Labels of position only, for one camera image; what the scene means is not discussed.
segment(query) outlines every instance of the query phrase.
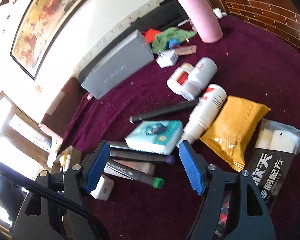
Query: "white wall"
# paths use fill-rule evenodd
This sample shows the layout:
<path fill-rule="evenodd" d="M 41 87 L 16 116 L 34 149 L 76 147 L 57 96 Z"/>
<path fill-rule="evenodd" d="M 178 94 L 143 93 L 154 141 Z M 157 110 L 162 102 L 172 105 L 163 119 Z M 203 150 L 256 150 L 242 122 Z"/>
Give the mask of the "white wall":
<path fill-rule="evenodd" d="M 42 87 L 40 94 L 34 91 L 35 82 L 10 57 L 15 33 L 31 0 L 17 0 L 12 5 L 13 1 L 0 6 L 0 91 L 40 122 L 72 70 L 93 45 L 150 0 L 87 0 L 64 26 L 42 63 L 36 79 Z"/>

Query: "white plug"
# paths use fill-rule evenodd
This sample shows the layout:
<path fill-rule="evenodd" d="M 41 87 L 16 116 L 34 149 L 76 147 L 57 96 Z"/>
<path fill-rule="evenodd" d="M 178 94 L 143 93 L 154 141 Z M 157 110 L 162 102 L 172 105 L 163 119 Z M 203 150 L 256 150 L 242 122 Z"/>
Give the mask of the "white plug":
<path fill-rule="evenodd" d="M 213 9 L 214 14 L 219 18 L 222 19 L 223 17 L 227 16 L 226 12 L 222 12 L 220 8 L 214 8 Z"/>
<path fill-rule="evenodd" d="M 161 68 L 171 67 L 177 63 L 178 55 L 173 49 L 161 52 L 157 58 L 157 63 Z"/>
<path fill-rule="evenodd" d="M 107 201 L 113 189 L 113 186 L 114 186 L 114 181 L 102 174 L 96 189 L 92 190 L 90 194 L 95 199 Z"/>

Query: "green cloth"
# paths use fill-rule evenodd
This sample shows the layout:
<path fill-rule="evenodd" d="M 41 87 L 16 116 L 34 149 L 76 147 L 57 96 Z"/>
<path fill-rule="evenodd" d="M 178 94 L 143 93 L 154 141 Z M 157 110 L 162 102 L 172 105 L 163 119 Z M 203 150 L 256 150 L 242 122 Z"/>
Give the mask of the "green cloth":
<path fill-rule="evenodd" d="M 152 42 L 152 52 L 157 54 L 159 51 L 164 51 L 168 46 L 168 41 L 177 38 L 180 43 L 186 39 L 192 38 L 196 35 L 193 31 L 184 31 L 176 27 L 170 27 L 160 34 L 157 34 Z"/>

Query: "tissue pack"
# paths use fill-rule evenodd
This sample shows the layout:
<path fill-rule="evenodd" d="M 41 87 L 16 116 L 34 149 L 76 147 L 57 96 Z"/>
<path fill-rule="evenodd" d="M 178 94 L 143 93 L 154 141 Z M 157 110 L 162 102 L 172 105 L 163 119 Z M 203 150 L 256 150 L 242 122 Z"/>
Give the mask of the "tissue pack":
<path fill-rule="evenodd" d="M 143 121 L 125 140 L 134 150 L 169 155 L 182 132 L 181 121 Z"/>

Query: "red label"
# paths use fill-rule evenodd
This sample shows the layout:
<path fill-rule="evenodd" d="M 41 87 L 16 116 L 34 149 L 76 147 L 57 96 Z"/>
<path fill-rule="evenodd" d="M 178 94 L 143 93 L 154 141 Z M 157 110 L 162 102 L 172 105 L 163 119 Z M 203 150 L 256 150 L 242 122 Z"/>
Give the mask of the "red label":
<path fill-rule="evenodd" d="M 177 82 L 182 86 L 182 84 L 188 79 L 188 73 L 184 72 L 177 80 Z"/>
<path fill-rule="evenodd" d="M 209 93 L 209 92 L 214 91 L 214 90 L 216 90 L 216 89 L 208 87 L 207 90 L 204 93 Z"/>
<path fill-rule="evenodd" d="M 195 66 L 198 70 L 202 70 L 204 68 L 204 64 L 199 63 L 197 66 Z"/>

